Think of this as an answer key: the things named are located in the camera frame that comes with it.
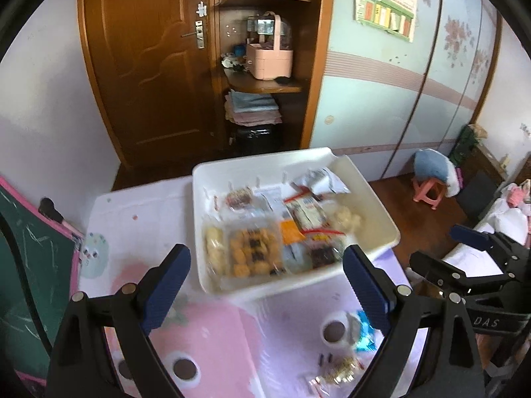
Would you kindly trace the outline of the folded towels stack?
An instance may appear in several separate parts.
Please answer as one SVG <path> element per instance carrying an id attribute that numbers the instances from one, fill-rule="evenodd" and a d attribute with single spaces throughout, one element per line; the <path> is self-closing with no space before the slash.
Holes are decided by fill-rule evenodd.
<path id="1" fill-rule="evenodd" d="M 282 123 L 279 106 L 269 94 L 248 94 L 230 90 L 225 95 L 224 109 L 226 119 L 242 127 Z"/>

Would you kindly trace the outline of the clear bag brown nut snack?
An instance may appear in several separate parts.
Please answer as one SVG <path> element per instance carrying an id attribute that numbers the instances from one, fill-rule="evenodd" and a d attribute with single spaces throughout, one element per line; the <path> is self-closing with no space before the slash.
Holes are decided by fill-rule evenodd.
<path id="1" fill-rule="evenodd" d="M 286 273 L 282 238 L 272 218 L 232 220 L 224 225 L 226 267 L 231 279 L 280 276 Z"/>

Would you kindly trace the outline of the blue snack pack in bin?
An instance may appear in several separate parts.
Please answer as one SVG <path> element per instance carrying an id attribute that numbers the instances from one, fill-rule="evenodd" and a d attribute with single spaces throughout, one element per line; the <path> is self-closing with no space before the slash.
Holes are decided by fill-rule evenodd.
<path id="1" fill-rule="evenodd" d="M 283 267 L 291 274 L 312 270 L 312 259 L 306 245 L 296 242 L 283 246 Z"/>

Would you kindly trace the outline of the pink cartoon tablecloth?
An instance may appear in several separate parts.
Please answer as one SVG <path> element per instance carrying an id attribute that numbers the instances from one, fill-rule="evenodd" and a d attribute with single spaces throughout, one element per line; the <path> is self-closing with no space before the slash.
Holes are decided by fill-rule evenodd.
<path id="1" fill-rule="evenodd" d="M 111 295 L 178 243 L 194 244 L 190 178 L 102 195 L 88 220 L 79 287 Z M 315 380 L 352 355 L 360 308 L 344 275 L 247 301 L 205 294 L 191 271 L 150 338 L 187 397 L 345 397 L 349 385 Z"/>

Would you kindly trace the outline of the brown wooden door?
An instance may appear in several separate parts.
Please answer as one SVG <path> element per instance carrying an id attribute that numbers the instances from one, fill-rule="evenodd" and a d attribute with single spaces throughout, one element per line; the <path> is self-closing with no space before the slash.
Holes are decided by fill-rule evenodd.
<path id="1" fill-rule="evenodd" d="M 209 52 L 198 49 L 205 0 L 78 0 L 86 70 L 124 166 L 158 166 L 219 148 Z"/>

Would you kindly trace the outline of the pastel floral wardrobe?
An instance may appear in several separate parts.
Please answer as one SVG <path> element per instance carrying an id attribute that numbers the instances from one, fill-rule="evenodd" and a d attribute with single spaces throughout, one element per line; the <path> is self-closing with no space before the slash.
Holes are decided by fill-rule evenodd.
<path id="1" fill-rule="evenodd" d="M 350 157 L 369 181 L 411 171 L 422 148 L 448 155 L 483 93 L 497 18 L 489 0 L 417 0 L 407 42 L 334 0 L 311 146 Z"/>

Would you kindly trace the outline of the green chalkboard pink frame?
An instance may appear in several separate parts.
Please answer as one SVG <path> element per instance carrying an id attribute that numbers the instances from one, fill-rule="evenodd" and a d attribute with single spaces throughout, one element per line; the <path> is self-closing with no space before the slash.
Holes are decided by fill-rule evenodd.
<path id="1" fill-rule="evenodd" d="M 50 347 L 77 290 L 84 234 L 47 218 L 1 180 L 1 353 L 24 379 L 44 384 Z"/>

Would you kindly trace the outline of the wooden corner shelf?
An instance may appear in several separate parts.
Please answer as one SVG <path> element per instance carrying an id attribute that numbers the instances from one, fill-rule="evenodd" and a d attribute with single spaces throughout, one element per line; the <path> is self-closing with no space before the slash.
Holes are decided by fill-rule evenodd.
<path id="1" fill-rule="evenodd" d="M 214 91 L 232 156 L 311 142 L 333 0 L 209 0 Z"/>

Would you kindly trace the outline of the pink plastic stool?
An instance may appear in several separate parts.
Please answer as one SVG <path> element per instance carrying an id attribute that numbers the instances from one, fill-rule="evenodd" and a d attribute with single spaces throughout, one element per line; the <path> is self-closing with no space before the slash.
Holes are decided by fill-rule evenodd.
<path id="1" fill-rule="evenodd" d="M 413 201 L 416 203 L 424 202 L 432 210 L 436 210 L 441 200 L 445 197 L 446 186 L 437 178 L 419 181 L 414 177 L 412 184 L 414 190 Z"/>

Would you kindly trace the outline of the white plastic storage bin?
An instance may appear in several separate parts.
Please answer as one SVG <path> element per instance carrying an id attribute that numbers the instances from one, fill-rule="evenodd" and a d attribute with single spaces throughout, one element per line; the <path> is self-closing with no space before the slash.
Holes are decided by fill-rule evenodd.
<path id="1" fill-rule="evenodd" d="M 350 192 L 315 196 L 292 185 L 296 177 L 322 167 L 330 168 Z M 239 188 L 252 190 L 254 205 L 231 211 L 225 206 L 225 196 Z M 326 147 L 198 165 L 192 171 L 192 205 L 199 282 L 205 293 L 217 297 L 260 298 L 311 285 L 339 274 L 341 261 L 299 274 L 286 271 L 251 279 L 218 276 L 211 272 L 206 257 L 204 231 L 208 226 L 223 230 L 232 220 L 272 218 L 283 246 L 305 244 L 314 233 L 339 233 L 345 238 L 344 248 L 357 244 L 371 260 L 401 239 L 398 227 L 353 161 Z"/>

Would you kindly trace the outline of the dark red snowflake snack packet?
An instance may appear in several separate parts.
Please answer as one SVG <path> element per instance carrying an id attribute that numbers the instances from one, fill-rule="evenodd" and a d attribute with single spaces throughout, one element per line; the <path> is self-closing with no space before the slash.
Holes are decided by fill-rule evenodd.
<path id="1" fill-rule="evenodd" d="M 231 211 L 250 209 L 254 205 L 253 192 L 249 188 L 231 190 L 225 196 L 224 203 Z"/>

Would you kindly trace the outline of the white grey chip bag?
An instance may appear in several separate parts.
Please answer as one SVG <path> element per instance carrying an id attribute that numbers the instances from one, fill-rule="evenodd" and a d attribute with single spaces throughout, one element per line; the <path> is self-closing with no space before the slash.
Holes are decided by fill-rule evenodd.
<path id="1" fill-rule="evenodd" d="M 296 177 L 292 185 L 297 189 L 307 190 L 315 196 L 350 192 L 345 183 L 327 167 L 306 171 L 303 175 Z"/>

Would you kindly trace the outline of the yellow biscuit pack in bin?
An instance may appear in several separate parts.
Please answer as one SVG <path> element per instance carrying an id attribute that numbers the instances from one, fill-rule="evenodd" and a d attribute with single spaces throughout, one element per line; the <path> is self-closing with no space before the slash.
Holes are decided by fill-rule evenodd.
<path id="1" fill-rule="evenodd" d="M 223 230 L 216 226 L 206 227 L 204 244 L 211 272 L 218 276 L 225 276 L 228 272 L 229 264 Z"/>

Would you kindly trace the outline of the silver foil snack packs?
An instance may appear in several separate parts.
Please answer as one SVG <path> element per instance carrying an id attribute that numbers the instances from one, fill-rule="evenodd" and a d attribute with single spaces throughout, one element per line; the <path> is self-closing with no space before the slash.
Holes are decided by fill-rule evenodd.
<path id="1" fill-rule="evenodd" d="M 335 359 L 331 354 L 320 355 L 318 370 L 306 379 L 311 397 L 339 397 L 352 392 L 364 375 L 364 364 L 355 356 Z"/>

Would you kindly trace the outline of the colourful wall poster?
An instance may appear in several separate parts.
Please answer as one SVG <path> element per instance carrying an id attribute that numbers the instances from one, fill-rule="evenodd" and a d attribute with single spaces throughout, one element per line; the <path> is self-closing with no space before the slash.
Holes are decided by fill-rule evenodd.
<path id="1" fill-rule="evenodd" d="M 413 42 L 417 0 L 354 0 L 354 20 Z"/>

